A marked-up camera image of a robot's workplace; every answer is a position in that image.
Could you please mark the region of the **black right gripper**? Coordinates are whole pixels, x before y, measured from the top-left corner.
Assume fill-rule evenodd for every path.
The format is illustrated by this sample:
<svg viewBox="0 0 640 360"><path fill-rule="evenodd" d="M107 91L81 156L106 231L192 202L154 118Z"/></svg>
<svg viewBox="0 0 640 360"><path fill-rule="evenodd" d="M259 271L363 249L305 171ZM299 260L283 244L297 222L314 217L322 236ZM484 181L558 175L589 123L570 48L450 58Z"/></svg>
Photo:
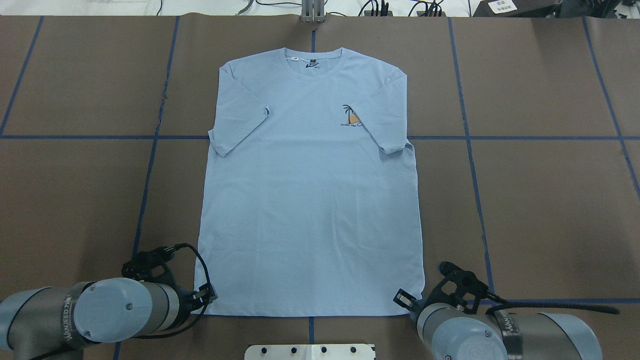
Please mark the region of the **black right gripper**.
<svg viewBox="0 0 640 360"><path fill-rule="evenodd" d="M428 299L417 299L402 288L397 290L393 302L415 315L420 315L430 305Z"/></svg>

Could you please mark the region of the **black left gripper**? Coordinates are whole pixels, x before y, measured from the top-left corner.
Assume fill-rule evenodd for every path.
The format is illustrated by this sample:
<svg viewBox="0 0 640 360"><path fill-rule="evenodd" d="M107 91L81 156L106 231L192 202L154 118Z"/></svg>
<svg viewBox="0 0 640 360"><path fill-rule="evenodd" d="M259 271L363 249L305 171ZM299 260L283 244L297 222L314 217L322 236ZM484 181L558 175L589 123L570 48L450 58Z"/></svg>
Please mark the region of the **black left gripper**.
<svg viewBox="0 0 640 360"><path fill-rule="evenodd" d="M181 314L189 315L202 309L206 309L213 301L218 299L218 293L211 283L205 283L197 289L181 287Z"/></svg>

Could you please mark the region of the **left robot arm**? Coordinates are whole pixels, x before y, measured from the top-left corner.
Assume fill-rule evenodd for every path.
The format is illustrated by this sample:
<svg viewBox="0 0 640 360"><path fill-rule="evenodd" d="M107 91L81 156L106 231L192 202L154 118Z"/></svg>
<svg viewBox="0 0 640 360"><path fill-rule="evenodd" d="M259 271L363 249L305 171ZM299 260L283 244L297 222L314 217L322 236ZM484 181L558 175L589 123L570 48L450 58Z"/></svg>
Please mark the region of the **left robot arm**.
<svg viewBox="0 0 640 360"><path fill-rule="evenodd" d="M186 291L121 276L17 292L1 302L1 349L15 360L80 360L91 346L179 335L217 298L209 283Z"/></svg>

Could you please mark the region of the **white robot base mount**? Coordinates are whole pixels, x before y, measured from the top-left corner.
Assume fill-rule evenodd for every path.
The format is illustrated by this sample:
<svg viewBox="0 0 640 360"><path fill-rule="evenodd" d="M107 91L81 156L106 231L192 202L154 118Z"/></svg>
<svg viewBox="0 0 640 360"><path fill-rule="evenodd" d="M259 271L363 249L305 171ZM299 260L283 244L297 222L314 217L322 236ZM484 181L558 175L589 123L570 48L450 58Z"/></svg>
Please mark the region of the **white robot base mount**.
<svg viewBox="0 0 640 360"><path fill-rule="evenodd" d="M374 344L263 344L251 345L245 360L376 360Z"/></svg>

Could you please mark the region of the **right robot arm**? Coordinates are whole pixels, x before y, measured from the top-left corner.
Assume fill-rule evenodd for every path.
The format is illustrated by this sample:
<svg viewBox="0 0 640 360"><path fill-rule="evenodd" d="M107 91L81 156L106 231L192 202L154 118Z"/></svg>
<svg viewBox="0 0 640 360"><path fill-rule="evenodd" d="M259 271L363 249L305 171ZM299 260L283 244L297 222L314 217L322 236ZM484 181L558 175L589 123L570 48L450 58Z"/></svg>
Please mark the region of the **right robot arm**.
<svg viewBox="0 0 640 360"><path fill-rule="evenodd" d="M394 302L409 311L435 360L601 360L590 326L571 314L467 314L444 302L416 299L403 289Z"/></svg>

